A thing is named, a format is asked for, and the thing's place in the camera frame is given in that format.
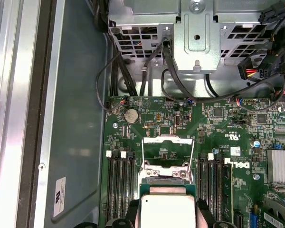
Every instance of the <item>integrated circuit chip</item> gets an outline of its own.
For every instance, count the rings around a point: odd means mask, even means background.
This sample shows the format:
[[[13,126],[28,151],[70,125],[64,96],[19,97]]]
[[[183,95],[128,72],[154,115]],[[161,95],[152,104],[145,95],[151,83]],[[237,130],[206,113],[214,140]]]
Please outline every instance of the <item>integrated circuit chip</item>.
[[[223,109],[222,108],[214,108],[214,117],[223,117]]]
[[[267,115],[266,114],[257,114],[256,121],[258,124],[266,124],[267,122]]]
[[[204,131],[199,131],[199,137],[204,137],[205,136],[205,132]]]

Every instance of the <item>white slot latch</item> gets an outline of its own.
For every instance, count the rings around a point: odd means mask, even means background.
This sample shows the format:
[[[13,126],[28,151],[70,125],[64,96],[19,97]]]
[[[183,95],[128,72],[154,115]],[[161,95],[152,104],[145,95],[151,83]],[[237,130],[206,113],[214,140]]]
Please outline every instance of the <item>white slot latch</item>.
[[[126,151],[120,151],[121,153],[121,158],[126,158],[127,157],[127,152]]]
[[[111,157],[112,157],[112,151],[106,151],[106,152],[105,152],[105,156],[106,156],[107,158],[111,158]]]
[[[214,154],[213,153],[208,153],[208,161],[214,160]]]

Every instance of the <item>white label sticker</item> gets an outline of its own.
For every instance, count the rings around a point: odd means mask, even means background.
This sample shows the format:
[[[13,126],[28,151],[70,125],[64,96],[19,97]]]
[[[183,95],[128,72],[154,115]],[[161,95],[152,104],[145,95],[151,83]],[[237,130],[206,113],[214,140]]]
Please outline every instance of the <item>white label sticker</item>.
[[[281,222],[279,222],[278,220],[274,219],[273,217],[271,217],[270,215],[264,213],[264,218],[266,221],[270,222],[272,225],[274,225],[275,227],[278,228],[283,228],[283,224]]]
[[[231,156],[241,156],[241,148],[240,147],[230,147],[230,155]]]
[[[66,177],[56,181],[54,199],[54,217],[59,215],[65,208]]]

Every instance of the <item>screw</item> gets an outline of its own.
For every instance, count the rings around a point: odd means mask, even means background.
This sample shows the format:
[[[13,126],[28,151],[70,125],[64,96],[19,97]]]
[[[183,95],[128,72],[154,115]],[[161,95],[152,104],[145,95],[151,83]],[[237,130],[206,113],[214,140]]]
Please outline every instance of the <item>screw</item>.
[[[181,171],[180,172],[180,177],[185,178],[186,177],[186,172],[185,171]]]
[[[117,128],[118,127],[118,123],[113,123],[113,128]]]
[[[115,34],[115,35],[118,35],[118,34],[120,33],[120,29],[114,27],[114,28],[111,28],[111,32],[112,32],[113,34]]]
[[[255,173],[255,174],[253,174],[253,179],[254,180],[259,180],[261,177],[260,177],[260,175],[258,175],[257,173]]]
[[[199,13],[201,11],[201,5],[199,2],[195,2],[192,4],[192,9],[194,12]]]
[[[39,166],[38,166],[38,169],[39,169],[40,171],[42,171],[45,167],[46,167],[45,164],[40,163]]]

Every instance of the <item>metal bracket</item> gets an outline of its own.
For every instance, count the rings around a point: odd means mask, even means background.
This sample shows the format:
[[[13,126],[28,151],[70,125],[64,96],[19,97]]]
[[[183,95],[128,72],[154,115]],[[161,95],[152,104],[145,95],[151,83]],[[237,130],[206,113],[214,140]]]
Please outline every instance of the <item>metal bracket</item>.
[[[142,138],[142,160],[143,160],[143,164],[142,164],[142,168],[145,169],[145,159],[144,159],[144,148],[143,145],[144,144],[148,144],[148,143],[163,143],[164,141],[171,141],[172,143],[179,143],[179,144],[188,144],[188,145],[192,145],[191,148],[191,154],[190,154],[190,161],[189,161],[189,166],[188,166],[188,172],[190,171],[191,168],[191,163],[192,163],[192,156],[193,156],[193,150],[194,150],[194,139],[182,139],[174,134],[163,134],[160,136],[157,136],[155,138],[150,138],[150,137],[143,137]]]
[[[220,61],[220,25],[213,1],[181,0],[181,21],[174,24],[173,57],[177,70],[214,72]]]

